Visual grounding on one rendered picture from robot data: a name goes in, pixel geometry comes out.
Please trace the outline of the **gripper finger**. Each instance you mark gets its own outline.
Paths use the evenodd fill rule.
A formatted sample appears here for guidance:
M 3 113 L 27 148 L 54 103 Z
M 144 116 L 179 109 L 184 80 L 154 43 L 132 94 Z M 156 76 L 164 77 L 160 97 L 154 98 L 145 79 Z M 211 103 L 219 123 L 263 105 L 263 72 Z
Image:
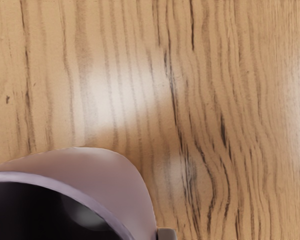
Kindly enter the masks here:
M 178 240 L 177 233 L 171 228 L 158 228 L 157 240 Z

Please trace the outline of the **pale purple cup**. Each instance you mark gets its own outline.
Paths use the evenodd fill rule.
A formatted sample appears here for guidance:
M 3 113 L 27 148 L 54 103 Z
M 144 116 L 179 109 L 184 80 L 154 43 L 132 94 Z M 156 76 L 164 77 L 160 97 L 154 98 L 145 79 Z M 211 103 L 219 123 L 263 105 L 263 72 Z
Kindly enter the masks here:
M 0 163 L 0 183 L 66 195 L 103 218 L 122 240 L 156 240 L 152 200 L 138 169 L 104 148 L 70 147 Z

